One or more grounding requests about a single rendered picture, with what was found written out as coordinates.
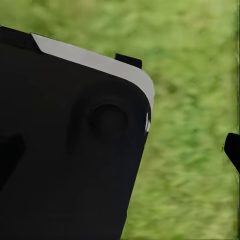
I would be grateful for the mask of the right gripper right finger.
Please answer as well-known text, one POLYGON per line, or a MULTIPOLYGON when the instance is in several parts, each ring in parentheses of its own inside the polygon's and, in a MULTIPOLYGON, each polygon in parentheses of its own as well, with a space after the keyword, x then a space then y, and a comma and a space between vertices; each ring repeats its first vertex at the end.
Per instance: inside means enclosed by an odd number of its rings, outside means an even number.
POLYGON ((240 135, 228 133, 224 151, 240 173, 240 135))

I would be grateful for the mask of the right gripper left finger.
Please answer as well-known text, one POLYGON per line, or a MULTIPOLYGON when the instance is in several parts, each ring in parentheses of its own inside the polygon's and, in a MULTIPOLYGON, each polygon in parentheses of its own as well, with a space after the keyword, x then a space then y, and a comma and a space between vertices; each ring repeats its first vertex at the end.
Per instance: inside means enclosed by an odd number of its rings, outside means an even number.
POLYGON ((0 193, 26 152, 22 133, 0 138, 0 193))

